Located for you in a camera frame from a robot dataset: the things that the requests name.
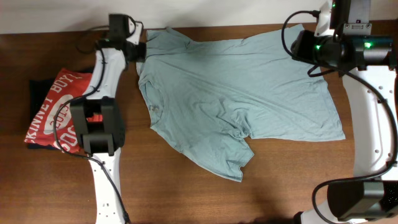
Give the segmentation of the light blue t-shirt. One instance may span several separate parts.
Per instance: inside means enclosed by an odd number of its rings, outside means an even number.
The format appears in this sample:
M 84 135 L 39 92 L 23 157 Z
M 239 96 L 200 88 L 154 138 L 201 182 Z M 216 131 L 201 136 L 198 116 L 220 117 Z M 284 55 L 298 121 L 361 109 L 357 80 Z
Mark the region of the light blue t-shirt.
M 254 155 L 246 138 L 343 140 L 327 82 L 284 50 L 302 30 L 208 42 L 149 30 L 137 73 L 151 128 L 198 166 L 236 182 Z

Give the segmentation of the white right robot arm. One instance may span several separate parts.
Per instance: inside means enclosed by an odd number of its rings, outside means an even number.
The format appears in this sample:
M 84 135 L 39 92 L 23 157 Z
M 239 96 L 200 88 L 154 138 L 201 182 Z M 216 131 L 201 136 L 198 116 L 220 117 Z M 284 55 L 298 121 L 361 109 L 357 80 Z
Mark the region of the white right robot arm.
M 354 175 L 328 180 L 326 200 L 295 223 L 366 223 L 397 216 L 397 60 L 385 35 L 319 36 L 301 31 L 292 57 L 340 74 L 351 109 Z

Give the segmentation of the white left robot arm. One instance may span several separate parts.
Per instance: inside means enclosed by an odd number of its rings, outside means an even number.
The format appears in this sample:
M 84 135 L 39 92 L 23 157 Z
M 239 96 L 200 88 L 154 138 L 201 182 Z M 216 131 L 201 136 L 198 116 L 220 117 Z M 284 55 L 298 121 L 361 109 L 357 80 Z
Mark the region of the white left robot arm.
M 70 103 L 80 147 L 93 173 L 97 223 L 129 223 L 121 197 L 119 162 L 126 128 L 116 102 L 120 76 L 130 62 L 143 62 L 146 44 L 101 40 L 87 89 Z

